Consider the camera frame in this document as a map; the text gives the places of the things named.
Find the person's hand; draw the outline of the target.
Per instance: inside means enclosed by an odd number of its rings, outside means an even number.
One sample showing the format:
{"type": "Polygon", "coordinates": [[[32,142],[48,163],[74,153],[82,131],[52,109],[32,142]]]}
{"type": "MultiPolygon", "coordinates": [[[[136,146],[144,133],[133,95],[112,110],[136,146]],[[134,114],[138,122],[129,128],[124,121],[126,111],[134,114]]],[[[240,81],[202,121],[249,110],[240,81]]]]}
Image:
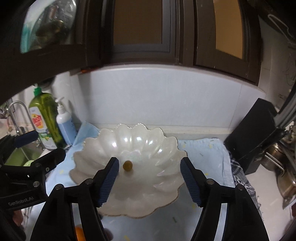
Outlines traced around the person's hand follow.
{"type": "Polygon", "coordinates": [[[24,216],[21,210],[13,212],[13,221],[17,226],[16,232],[20,236],[21,240],[26,240],[26,234],[24,232],[24,227],[22,225],[24,216]]]}

